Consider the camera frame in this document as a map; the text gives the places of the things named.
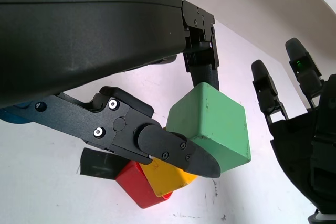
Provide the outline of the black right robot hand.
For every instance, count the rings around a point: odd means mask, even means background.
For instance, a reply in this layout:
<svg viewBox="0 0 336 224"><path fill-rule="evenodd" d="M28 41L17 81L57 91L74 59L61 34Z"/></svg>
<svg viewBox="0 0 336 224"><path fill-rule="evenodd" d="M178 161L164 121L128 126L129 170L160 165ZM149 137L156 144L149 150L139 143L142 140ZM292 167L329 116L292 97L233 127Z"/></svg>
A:
<svg viewBox="0 0 336 224"><path fill-rule="evenodd" d="M316 207L335 214L335 75L325 81L297 38L285 43L289 64L310 108L288 118L276 86L261 60L251 65L253 86L273 136L271 145L283 172Z"/></svg>

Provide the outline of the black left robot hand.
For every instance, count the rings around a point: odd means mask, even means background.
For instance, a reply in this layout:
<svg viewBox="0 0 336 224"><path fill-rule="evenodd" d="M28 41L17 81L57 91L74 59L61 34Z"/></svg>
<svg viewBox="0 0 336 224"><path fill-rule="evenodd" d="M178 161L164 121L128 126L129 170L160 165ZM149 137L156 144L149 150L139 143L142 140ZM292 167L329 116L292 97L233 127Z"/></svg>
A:
<svg viewBox="0 0 336 224"><path fill-rule="evenodd" d="M1 0L1 119L35 122L123 158L163 160L220 176L218 161L161 128L153 108L103 87L90 102L66 91L184 55L193 85L218 89L214 16L187 0Z"/></svg>

